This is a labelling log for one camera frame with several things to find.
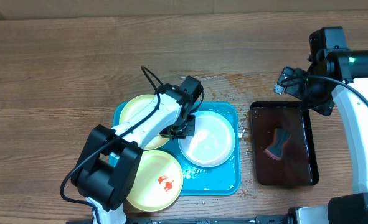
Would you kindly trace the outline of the light blue plate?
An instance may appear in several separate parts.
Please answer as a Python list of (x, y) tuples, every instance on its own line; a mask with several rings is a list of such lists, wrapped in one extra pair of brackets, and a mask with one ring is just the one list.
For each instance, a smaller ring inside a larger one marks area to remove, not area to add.
[(178, 140), (182, 154), (189, 162), (201, 167), (223, 164), (235, 148), (233, 126), (213, 111), (198, 111), (194, 116), (194, 135)]

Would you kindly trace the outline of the red black sponge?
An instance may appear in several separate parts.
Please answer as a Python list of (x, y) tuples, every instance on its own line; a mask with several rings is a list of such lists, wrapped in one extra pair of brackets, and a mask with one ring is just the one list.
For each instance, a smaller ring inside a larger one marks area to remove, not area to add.
[(284, 129), (275, 129), (272, 143), (263, 151), (272, 159), (280, 161), (283, 151), (290, 140), (291, 134)]

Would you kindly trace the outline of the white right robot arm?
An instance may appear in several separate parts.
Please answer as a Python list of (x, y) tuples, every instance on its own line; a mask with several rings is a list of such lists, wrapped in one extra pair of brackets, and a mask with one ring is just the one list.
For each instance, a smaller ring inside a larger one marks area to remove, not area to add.
[(309, 36), (309, 69), (285, 67), (274, 87), (306, 109), (341, 115), (352, 162), (352, 190), (328, 204), (291, 208), (293, 223), (368, 223), (368, 50), (347, 47), (342, 27), (323, 27)]

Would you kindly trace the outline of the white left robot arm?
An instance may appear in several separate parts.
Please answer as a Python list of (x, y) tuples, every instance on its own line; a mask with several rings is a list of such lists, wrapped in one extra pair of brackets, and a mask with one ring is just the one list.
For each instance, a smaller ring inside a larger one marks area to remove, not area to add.
[(164, 84), (139, 113), (112, 128), (92, 129), (76, 166), (65, 180), (91, 207), (89, 223), (108, 223), (133, 188), (144, 147), (157, 135), (184, 139), (195, 131), (194, 104), (204, 94), (200, 81), (188, 76), (179, 86)]

